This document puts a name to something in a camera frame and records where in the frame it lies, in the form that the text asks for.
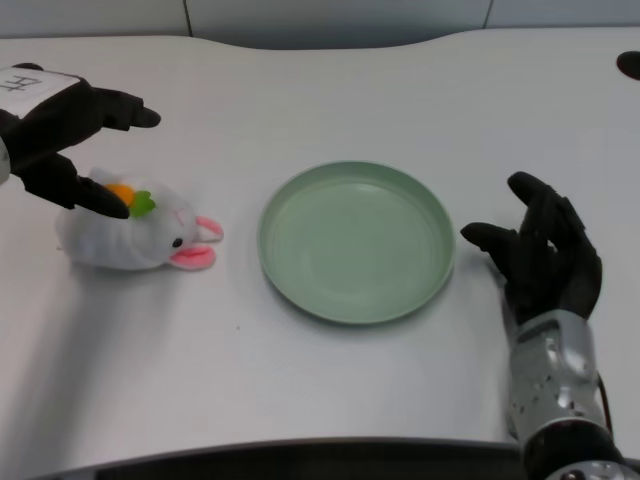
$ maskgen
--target stuffed bunny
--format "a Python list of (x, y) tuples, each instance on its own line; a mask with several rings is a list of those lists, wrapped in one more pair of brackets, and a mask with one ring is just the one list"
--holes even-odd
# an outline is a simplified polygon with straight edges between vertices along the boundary
[(196, 216), (189, 203), (159, 183), (93, 169), (89, 178), (116, 193), (129, 207), (126, 220), (76, 207), (56, 220), (62, 249), (71, 260), (100, 267), (143, 270), (169, 263), (187, 270), (208, 268), (221, 240), (217, 222)]

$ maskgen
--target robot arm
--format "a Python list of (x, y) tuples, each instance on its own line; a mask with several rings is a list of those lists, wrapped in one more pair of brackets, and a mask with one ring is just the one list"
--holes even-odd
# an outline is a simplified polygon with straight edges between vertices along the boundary
[(587, 320), (602, 263), (567, 198), (523, 172), (509, 178), (527, 205), (519, 231), (472, 223), (462, 235), (504, 275), (510, 338), (509, 419), (531, 480), (640, 478), (615, 447), (596, 401)]
[(115, 194), (79, 176), (58, 152), (103, 127), (128, 131), (159, 122), (142, 99), (94, 88), (83, 78), (34, 64), (0, 69), (0, 184), (11, 173), (29, 193), (62, 207), (127, 218), (129, 209)]

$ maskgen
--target white wall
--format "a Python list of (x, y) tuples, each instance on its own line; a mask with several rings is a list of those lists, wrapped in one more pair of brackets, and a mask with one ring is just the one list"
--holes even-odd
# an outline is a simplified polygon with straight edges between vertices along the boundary
[(490, 0), (187, 0), (193, 33), (262, 48), (415, 43), (482, 28)]
[(639, 0), (494, 0), (487, 27), (640, 25)]
[(182, 0), (0, 0), (0, 38), (188, 35)]
[(485, 25), (640, 25), (640, 0), (0, 0), (0, 38), (188, 35), (184, 2), (195, 36), (256, 48), (380, 47)]

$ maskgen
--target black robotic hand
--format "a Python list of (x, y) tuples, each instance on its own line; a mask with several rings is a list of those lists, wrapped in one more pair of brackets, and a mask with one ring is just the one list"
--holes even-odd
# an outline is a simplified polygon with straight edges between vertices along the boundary
[(527, 173), (515, 173), (508, 184), (528, 207), (520, 231), (471, 223), (462, 235), (504, 275), (518, 325), (555, 309), (588, 319), (600, 295), (602, 262), (578, 214), (569, 199)]
[[(24, 97), (28, 88), (42, 83), (38, 65), (16, 68), (24, 73), (0, 84), (5, 102), (10, 102), (12, 94), (16, 99)], [(11, 173), (22, 179), (28, 192), (65, 208), (80, 205), (102, 215), (127, 218), (129, 209), (115, 194), (78, 176), (73, 163), (57, 152), (83, 142), (102, 127), (123, 131), (131, 126), (155, 127), (160, 116), (138, 97), (94, 88), (80, 77), (65, 77), (77, 81), (22, 117), (0, 109), (0, 138), (9, 153)]]

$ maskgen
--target white label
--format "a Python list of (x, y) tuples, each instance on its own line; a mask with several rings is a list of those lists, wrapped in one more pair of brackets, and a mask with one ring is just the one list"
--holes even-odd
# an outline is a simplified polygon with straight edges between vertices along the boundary
[(9, 152), (0, 138), (0, 185), (7, 181), (11, 173), (11, 163), (9, 163)]
[(24, 118), (42, 102), (79, 81), (61, 73), (14, 67), (0, 69), (0, 110)]

